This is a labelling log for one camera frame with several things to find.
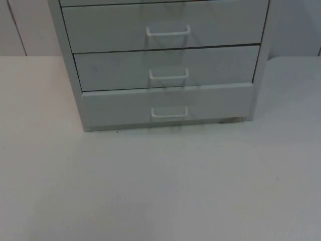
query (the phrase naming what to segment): drawer handle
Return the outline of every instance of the drawer handle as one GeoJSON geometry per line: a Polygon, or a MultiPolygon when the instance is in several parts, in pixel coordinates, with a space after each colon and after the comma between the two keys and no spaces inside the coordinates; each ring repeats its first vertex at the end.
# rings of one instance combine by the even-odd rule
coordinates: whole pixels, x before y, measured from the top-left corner
{"type": "Polygon", "coordinates": [[[189,69],[185,69],[185,75],[180,76],[164,76],[164,77],[156,77],[153,75],[152,71],[149,71],[149,78],[150,80],[177,80],[177,79],[188,79],[190,76],[189,69]]]}
{"type": "Polygon", "coordinates": [[[168,118],[186,118],[189,115],[189,108],[185,105],[184,114],[173,114],[173,115],[160,115],[155,113],[155,109],[151,108],[151,116],[156,119],[168,119],[168,118]]]}
{"type": "Polygon", "coordinates": [[[191,34],[190,25],[186,25],[186,31],[184,32],[172,32],[172,33],[152,33],[149,27],[146,28],[146,34],[149,37],[175,37],[175,36],[186,36],[191,34]]]}

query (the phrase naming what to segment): gray metal cabinet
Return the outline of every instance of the gray metal cabinet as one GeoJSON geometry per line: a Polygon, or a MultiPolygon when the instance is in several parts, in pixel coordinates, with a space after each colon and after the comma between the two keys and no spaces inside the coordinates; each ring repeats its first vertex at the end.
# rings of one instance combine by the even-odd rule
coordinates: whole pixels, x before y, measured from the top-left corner
{"type": "Polygon", "coordinates": [[[85,131],[253,119],[279,0],[48,0],[85,131]]]}

